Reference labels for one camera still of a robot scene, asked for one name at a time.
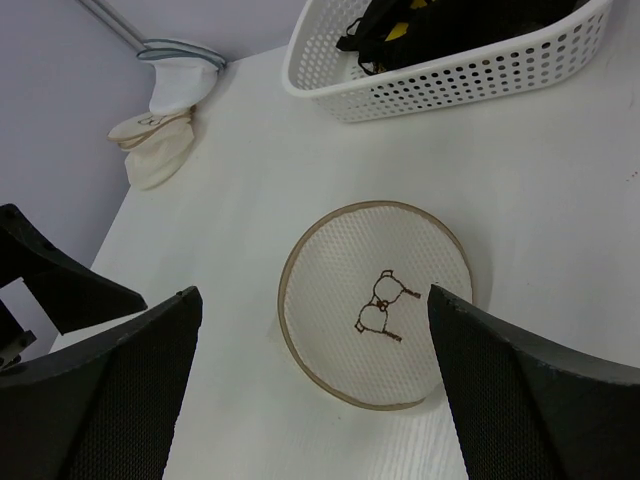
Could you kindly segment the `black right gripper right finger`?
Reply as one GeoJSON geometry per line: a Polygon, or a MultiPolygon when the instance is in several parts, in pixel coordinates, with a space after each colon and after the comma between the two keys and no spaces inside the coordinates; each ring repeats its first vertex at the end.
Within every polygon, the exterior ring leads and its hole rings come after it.
{"type": "Polygon", "coordinates": [[[432,286],[429,326],[471,479],[636,479],[639,371],[432,286]]]}

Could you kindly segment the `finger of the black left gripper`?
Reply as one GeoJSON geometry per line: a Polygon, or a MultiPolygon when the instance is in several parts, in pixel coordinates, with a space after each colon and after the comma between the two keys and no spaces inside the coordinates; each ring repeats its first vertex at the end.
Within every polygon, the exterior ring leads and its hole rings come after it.
{"type": "Polygon", "coordinates": [[[142,312],[143,297],[55,247],[14,204],[1,207],[1,285],[21,279],[62,333],[142,312]]]}

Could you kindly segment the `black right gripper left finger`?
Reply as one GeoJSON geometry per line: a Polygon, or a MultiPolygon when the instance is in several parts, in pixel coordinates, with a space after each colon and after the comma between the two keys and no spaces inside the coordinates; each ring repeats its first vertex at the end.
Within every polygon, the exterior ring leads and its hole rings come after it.
{"type": "Polygon", "coordinates": [[[196,287],[1,373],[4,479],[160,479],[202,323],[196,287]]]}

